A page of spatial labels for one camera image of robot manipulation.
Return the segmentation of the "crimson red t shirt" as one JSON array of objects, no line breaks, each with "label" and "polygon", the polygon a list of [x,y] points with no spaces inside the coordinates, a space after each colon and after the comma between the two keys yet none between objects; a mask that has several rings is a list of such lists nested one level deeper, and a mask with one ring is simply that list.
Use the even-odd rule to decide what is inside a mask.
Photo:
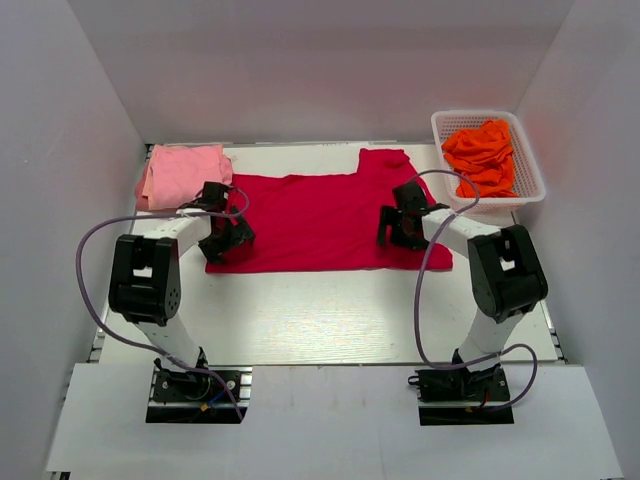
[{"label": "crimson red t shirt", "polygon": [[208,274],[322,272],[370,269],[449,271],[452,253],[436,245],[421,251],[377,244],[380,209],[394,203],[392,190],[416,173],[401,149],[359,152],[355,172],[287,175],[237,174],[236,207],[246,206],[255,233],[250,245],[229,252],[223,263],[207,263]]}]

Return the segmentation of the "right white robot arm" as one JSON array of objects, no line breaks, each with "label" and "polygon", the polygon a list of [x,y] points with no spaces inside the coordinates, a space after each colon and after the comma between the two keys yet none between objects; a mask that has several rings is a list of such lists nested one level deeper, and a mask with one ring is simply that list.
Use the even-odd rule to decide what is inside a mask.
[{"label": "right white robot arm", "polygon": [[[501,356],[525,344],[509,346],[513,330],[548,295],[548,283],[528,230],[521,225],[497,227],[468,218],[476,204],[456,211],[427,201],[415,181],[392,190],[395,205],[380,209],[377,243],[387,241],[422,250],[414,290],[413,329],[418,354],[432,371],[453,371],[451,384],[461,397],[484,391],[488,377],[500,369]],[[463,343],[448,363],[431,361],[421,341],[420,299],[428,261],[441,243],[468,260],[476,313]]]}]

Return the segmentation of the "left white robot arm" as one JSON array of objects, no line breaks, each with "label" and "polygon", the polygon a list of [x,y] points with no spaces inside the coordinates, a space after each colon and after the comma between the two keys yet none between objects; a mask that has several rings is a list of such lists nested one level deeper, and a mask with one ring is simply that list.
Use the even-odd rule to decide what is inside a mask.
[{"label": "left white robot arm", "polygon": [[180,259],[198,248],[207,262],[224,265],[253,245],[255,233],[231,204],[237,191],[207,182],[198,197],[179,207],[175,218],[144,235],[122,235],[115,245],[109,307],[145,335],[158,355],[159,370],[191,399],[209,392],[212,377],[203,348],[179,316]]}]

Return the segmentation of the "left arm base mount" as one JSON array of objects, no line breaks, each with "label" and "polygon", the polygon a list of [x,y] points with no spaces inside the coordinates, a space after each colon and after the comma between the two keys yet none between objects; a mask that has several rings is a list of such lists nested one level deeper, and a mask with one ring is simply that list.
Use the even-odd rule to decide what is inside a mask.
[{"label": "left arm base mount", "polygon": [[147,424],[238,425],[250,402],[252,368],[215,370],[210,375],[154,368]]}]

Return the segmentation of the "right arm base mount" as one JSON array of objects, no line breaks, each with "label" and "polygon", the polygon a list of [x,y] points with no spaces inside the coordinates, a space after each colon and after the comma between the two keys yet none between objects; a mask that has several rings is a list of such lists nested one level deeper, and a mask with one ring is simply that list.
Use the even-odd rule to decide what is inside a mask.
[{"label": "right arm base mount", "polygon": [[480,426],[514,423],[506,375],[501,366],[484,372],[416,370],[407,379],[417,391],[421,426]]}]

